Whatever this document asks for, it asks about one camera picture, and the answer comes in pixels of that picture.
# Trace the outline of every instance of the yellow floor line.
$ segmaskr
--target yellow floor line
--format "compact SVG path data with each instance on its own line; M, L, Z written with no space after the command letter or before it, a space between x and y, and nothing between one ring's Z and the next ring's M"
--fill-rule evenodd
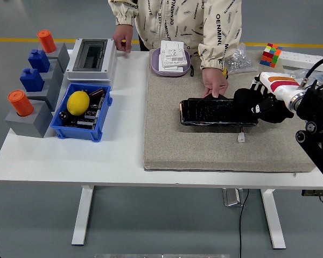
M55 42L74 43L75 39L54 39ZM0 38L0 42L38 42L38 38ZM134 39L132 44L139 44L139 40ZM323 44L294 44L294 43L275 43L275 45L282 47L305 47L305 48L323 48ZM250 47L264 47L268 42L244 42L245 45Z

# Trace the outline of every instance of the purple tray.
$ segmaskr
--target purple tray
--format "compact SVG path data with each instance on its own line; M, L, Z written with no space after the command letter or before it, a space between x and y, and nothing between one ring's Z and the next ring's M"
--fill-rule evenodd
M152 64L152 69L153 71L156 72L156 74L159 74L161 76L170 76L170 77L178 77L178 76L182 76L185 75L187 73L187 71L190 68L190 55L188 53L188 51L184 50L185 53L185 57L187 59L187 65L183 66L183 71L180 73L175 73L175 72L168 72L168 71L159 71L159 54L160 54L160 48L156 49L153 51L152 53L152 60L151 60L151 64Z

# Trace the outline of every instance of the rubik's cube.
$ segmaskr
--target rubik's cube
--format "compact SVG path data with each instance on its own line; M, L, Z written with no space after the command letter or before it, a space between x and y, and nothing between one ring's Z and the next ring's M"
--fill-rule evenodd
M268 43L263 52L260 64L274 68L281 54L281 51L282 47Z

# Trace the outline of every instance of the blue plastic bin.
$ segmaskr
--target blue plastic bin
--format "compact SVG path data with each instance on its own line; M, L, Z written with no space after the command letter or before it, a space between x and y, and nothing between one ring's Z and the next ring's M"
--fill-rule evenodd
M92 130L92 129L85 129L85 128L62 126L62 120L59 117L59 112L65 111L67 109L67 101L70 95L78 90L87 90L89 93L91 93L100 88L103 88L106 91L106 96L105 96L101 111L99 113L99 117L95 128ZM109 106L111 106L112 101L113 99L110 97L110 86L108 85L90 84L90 83L71 83L68 86L66 93L61 101L61 104L55 113L55 116L50 124L50 127L56 130L58 134L58 138L60 139L76 138L76 139L91 140L93 142L99 142L103 135L102 129L103 129L104 120L106 118Z

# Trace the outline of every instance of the patterned jacket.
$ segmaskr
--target patterned jacket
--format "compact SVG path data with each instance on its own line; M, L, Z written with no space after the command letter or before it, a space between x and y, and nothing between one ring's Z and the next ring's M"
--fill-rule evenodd
M162 40L198 49L201 68L223 70L242 34L242 0L108 0L116 24L133 25L148 49Z

